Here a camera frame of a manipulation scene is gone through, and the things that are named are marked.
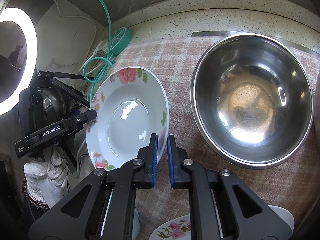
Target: knit glove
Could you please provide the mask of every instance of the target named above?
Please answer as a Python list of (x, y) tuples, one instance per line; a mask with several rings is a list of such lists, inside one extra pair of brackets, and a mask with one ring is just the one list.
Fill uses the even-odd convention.
[(50, 162), (32, 159), (31, 162), (24, 165), (23, 170), (31, 198), (46, 202), (49, 208), (63, 198), (62, 189), (66, 185), (67, 177), (57, 149), (53, 149)]

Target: metal screw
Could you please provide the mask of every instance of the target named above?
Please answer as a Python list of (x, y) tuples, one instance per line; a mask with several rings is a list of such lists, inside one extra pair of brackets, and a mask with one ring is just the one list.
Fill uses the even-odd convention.
[(191, 159), (184, 159), (184, 160), (183, 160), (183, 163), (184, 163), (185, 165), (191, 165), (191, 164), (193, 164), (193, 160), (191, 160)]
[(141, 165), (142, 164), (142, 159), (134, 159), (133, 161), (132, 161), (132, 163), (133, 163), (133, 165)]
[(93, 174), (96, 176), (101, 176), (104, 173), (104, 168), (97, 168), (94, 170)]
[(229, 176), (231, 174), (231, 171), (228, 169), (222, 169), (220, 172), (223, 176)]

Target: white floral plate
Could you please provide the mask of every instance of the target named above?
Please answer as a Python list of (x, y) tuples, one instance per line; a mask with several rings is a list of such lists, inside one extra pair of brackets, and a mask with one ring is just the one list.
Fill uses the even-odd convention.
[(98, 88), (90, 109), (97, 118), (87, 124), (92, 164), (106, 170), (137, 157), (158, 135), (159, 162), (169, 132), (169, 104), (159, 79), (148, 69), (130, 66), (109, 76)]
[[(286, 209), (278, 206), (268, 205), (284, 222), (286, 222), (291, 230), (294, 228), (293, 215)], [(219, 225), (220, 236), (222, 234), (221, 225)], [(161, 240), (161, 239), (179, 239), (179, 240), (191, 240), (191, 226), (190, 215), (172, 219), (152, 232), (149, 240)]]

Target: ring light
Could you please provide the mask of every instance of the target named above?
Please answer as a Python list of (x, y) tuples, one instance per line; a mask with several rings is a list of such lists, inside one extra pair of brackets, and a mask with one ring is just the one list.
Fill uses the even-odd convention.
[(6, 8), (0, 14), (0, 23), (4, 21), (12, 21), (21, 28), (26, 39), (27, 59), (16, 90), (5, 101), (0, 103), (0, 115), (10, 111), (19, 102), (20, 92), (30, 85), (37, 58), (36, 30), (30, 17), (18, 8)]

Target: floral plate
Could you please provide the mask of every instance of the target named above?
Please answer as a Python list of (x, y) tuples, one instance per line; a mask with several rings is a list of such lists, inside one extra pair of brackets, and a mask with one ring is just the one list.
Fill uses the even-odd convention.
[(87, 148), (95, 168), (107, 171), (137, 157), (158, 135), (159, 162), (169, 132), (169, 104), (159, 79), (148, 69), (130, 66), (109, 76), (98, 88), (87, 124)]
[[(284, 222), (293, 231), (294, 228), (294, 218), (293, 215), (286, 209), (278, 206), (268, 205), (279, 217), (283, 219)], [(218, 224), (220, 230), (220, 236), (222, 236), (222, 230), (220, 223)], [(155, 231), (152, 232), (149, 240), (161, 240), (161, 239), (179, 239), (179, 240), (191, 240), (191, 225), (190, 225), (190, 215), (172, 219), (161, 226), (159, 226)]]

